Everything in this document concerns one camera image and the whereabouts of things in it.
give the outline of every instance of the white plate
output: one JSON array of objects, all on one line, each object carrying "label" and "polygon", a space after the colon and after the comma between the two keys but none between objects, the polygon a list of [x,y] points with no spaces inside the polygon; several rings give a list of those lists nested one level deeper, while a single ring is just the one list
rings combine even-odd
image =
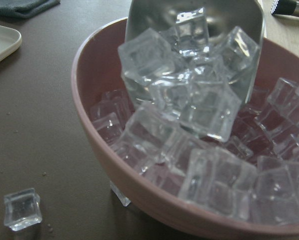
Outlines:
[{"label": "white plate", "polygon": [[22,43],[19,31],[0,25],[0,61],[12,54]]}]

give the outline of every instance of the wooden surface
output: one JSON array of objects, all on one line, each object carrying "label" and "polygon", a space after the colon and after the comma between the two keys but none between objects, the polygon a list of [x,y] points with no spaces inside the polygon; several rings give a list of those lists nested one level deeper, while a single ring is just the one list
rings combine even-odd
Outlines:
[{"label": "wooden surface", "polygon": [[273,0],[262,0],[266,37],[299,57],[299,17],[271,15]]}]

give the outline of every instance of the bowl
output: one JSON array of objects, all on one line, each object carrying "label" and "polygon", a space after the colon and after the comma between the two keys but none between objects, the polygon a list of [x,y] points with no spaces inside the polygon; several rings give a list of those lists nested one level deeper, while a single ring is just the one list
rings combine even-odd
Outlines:
[{"label": "bowl", "polygon": [[[94,129],[89,109],[103,92],[124,88],[117,48],[124,42],[127,19],[93,32],[80,46],[71,70],[74,104],[97,160],[114,184],[139,209],[179,231],[211,239],[241,240],[299,235],[299,224],[273,226],[236,221],[173,196],[138,175]],[[299,58],[263,41],[255,84],[272,89],[279,77],[299,82]]]}]

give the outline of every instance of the table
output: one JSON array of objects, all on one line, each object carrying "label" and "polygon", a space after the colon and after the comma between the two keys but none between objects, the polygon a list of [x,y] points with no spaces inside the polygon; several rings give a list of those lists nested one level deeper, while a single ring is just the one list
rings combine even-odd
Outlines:
[{"label": "table", "polygon": [[[0,17],[23,43],[0,62],[0,240],[199,240],[124,208],[95,160],[72,100],[70,74],[83,40],[128,15],[131,0],[63,0],[30,19]],[[299,56],[299,19],[273,18],[267,37]],[[26,188],[41,197],[43,222],[14,233],[3,197]]]}]

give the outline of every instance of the cloth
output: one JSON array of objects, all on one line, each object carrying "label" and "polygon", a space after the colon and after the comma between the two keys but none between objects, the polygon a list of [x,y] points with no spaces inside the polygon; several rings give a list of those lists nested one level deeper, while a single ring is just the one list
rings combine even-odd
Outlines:
[{"label": "cloth", "polygon": [[28,19],[60,2],[61,0],[0,0],[0,16]]}]

